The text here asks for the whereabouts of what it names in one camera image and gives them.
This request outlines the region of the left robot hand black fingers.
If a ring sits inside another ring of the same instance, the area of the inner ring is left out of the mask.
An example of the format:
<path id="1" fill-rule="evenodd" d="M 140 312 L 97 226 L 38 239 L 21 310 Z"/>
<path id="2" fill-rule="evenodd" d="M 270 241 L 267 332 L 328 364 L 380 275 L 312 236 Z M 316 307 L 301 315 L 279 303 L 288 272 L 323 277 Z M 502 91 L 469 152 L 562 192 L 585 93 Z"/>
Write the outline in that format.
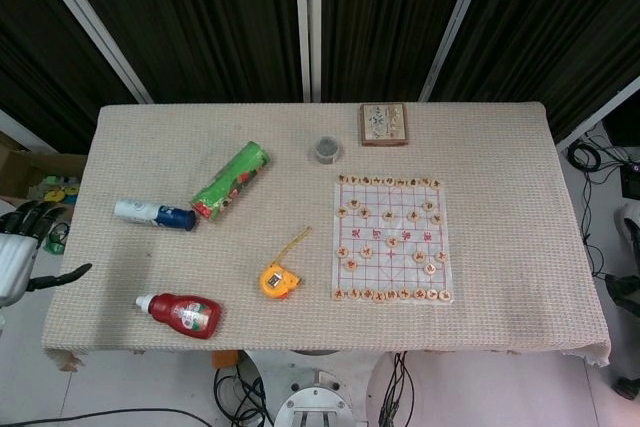
<path id="1" fill-rule="evenodd" d="M 2 308 L 17 303 L 27 292 L 75 282 L 92 268 L 85 263 L 59 276 L 31 276 L 41 245 L 64 212 L 53 202 L 30 200 L 1 215 Z"/>

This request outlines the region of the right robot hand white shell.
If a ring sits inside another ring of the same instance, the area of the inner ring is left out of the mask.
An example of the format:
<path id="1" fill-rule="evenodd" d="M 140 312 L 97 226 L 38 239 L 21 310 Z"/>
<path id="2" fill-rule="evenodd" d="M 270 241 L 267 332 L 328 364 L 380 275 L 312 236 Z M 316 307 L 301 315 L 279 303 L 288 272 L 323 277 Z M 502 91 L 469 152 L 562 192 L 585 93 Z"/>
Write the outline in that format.
<path id="1" fill-rule="evenodd" d="M 639 221 L 640 205 L 638 201 L 625 204 L 614 214 L 616 228 L 629 247 L 636 268 L 639 268 Z"/>

